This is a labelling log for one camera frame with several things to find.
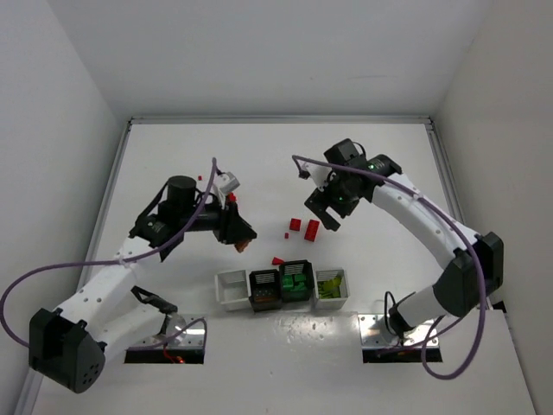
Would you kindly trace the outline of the orange brown lego brick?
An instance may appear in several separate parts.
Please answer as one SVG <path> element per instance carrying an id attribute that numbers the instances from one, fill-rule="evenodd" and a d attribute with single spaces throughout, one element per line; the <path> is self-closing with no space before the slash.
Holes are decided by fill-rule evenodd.
<path id="1" fill-rule="evenodd" d="M 237 252 L 243 252 L 246 247 L 250 244 L 249 241 L 242 241 L 234 245 Z"/>

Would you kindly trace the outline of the red rectangular lego brick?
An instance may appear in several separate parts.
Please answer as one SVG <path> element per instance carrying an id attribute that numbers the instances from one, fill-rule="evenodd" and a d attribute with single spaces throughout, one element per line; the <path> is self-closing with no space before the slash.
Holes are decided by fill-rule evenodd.
<path id="1" fill-rule="evenodd" d="M 309 242 L 314 242 L 319 230 L 320 222 L 318 220 L 309 220 L 305 234 L 304 239 Z"/>

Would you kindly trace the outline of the lime square lego brick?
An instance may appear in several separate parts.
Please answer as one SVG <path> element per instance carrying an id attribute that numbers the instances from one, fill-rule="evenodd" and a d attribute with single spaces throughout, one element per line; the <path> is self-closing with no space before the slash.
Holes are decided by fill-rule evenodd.
<path id="1" fill-rule="evenodd" d="M 341 298 L 340 286 L 342 277 L 337 276 L 327 280 L 317 282 L 317 288 L 321 299 Z"/>

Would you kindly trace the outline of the green upside-down lego brick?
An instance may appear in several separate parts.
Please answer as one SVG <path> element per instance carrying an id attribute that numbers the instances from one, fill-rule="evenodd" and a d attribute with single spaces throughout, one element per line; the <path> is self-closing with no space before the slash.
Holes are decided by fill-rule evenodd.
<path id="1" fill-rule="evenodd" d="M 284 292 L 290 292 L 295 288 L 295 281 L 292 276 L 285 276 L 282 280 L 282 283 Z"/>

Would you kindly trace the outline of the green small lego brick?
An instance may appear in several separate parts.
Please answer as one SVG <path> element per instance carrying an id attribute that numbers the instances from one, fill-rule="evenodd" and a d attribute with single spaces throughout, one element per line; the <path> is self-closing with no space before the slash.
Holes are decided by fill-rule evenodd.
<path id="1" fill-rule="evenodd" d="M 306 285 L 306 282 L 305 282 L 305 279 L 295 279 L 295 283 L 294 283 L 294 290 L 295 291 L 303 291 L 303 290 L 306 290 L 308 287 Z"/>

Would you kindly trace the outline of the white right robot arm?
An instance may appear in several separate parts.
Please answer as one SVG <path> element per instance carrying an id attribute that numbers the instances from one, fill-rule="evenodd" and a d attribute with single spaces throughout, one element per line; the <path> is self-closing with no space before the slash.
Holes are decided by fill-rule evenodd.
<path id="1" fill-rule="evenodd" d="M 324 157 L 325 164 L 298 161 L 296 165 L 299 176 L 316 186 L 304 204 L 327 230 L 340 227 L 330 210 L 346 218 L 366 200 L 404 226 L 442 268 L 435 283 L 391 307 L 387 321 L 393 335 L 402 338 L 439 316 L 464 317 L 503 284 L 503 240 L 453 220 L 423 196 L 391 158 L 383 154 L 369 158 L 364 147 L 349 138 L 326 150 Z"/>

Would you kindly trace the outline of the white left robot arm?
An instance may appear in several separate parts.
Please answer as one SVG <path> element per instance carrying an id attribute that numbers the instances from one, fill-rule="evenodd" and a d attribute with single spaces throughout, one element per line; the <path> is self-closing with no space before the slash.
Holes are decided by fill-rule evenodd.
<path id="1" fill-rule="evenodd" d="M 184 240 L 210 231 L 239 252 L 257 237 L 238 212 L 231 172 L 216 171 L 201 191 L 190 176 L 171 176 L 137 216 L 114 259 L 54 310 L 29 323 L 29 366 L 74 393 L 98 379 L 105 363 L 150 337 L 172 340 L 178 308 L 140 287 Z"/>

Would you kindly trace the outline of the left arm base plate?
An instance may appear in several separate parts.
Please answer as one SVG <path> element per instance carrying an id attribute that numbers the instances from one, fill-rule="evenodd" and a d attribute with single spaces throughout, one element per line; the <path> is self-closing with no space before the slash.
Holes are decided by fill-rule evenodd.
<path id="1" fill-rule="evenodd" d="M 202 349 L 207 340 L 207 319 L 197 315 L 172 315 L 158 335 L 147 338 L 146 348 Z"/>

